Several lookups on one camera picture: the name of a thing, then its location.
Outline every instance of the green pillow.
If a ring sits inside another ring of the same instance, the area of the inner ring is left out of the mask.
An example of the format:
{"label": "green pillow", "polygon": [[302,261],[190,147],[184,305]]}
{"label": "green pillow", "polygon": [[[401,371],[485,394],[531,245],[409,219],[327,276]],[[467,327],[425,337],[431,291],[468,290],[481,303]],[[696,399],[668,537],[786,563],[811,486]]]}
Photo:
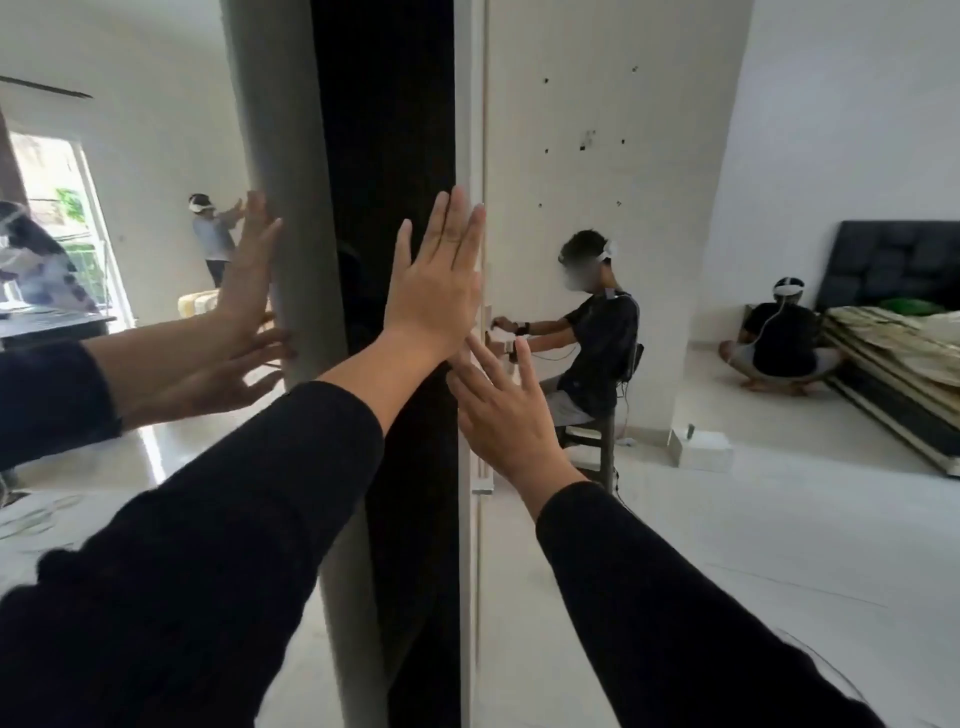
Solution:
{"label": "green pillow", "polygon": [[938,303],[922,299],[887,299],[880,302],[880,308],[899,313],[900,316],[932,316],[947,311]]}

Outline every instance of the table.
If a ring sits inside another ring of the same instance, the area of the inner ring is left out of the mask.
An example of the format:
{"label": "table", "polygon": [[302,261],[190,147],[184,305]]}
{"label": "table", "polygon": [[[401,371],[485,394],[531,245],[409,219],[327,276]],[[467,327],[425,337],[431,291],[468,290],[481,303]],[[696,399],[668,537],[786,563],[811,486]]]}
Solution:
{"label": "table", "polygon": [[0,349],[26,349],[58,341],[83,341],[108,333],[115,316],[49,308],[23,309],[0,320]]}

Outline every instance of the gray shirt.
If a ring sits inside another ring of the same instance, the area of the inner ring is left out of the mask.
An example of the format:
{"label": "gray shirt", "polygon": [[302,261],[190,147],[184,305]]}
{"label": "gray shirt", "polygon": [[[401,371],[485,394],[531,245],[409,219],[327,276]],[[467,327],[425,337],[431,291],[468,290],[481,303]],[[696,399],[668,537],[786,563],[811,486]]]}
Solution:
{"label": "gray shirt", "polygon": [[207,260],[230,260],[233,257],[233,236],[230,230],[236,226],[239,215],[225,212],[212,218],[197,215],[193,219],[193,232],[197,234],[200,247]]}

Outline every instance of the white box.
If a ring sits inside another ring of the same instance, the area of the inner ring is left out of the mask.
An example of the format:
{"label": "white box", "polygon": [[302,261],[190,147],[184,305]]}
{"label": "white box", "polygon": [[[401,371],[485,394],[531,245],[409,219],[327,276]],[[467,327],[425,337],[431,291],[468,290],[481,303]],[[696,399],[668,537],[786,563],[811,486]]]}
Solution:
{"label": "white box", "polygon": [[723,432],[694,430],[686,439],[686,430],[670,430],[667,452],[678,468],[711,473],[729,473],[733,464],[733,447]]}

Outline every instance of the tufted headboard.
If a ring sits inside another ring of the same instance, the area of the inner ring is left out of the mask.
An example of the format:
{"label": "tufted headboard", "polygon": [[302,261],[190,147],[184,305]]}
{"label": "tufted headboard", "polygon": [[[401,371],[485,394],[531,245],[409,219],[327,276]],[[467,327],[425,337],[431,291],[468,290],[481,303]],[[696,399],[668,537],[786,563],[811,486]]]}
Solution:
{"label": "tufted headboard", "polygon": [[960,222],[840,224],[817,310],[898,297],[960,309]]}

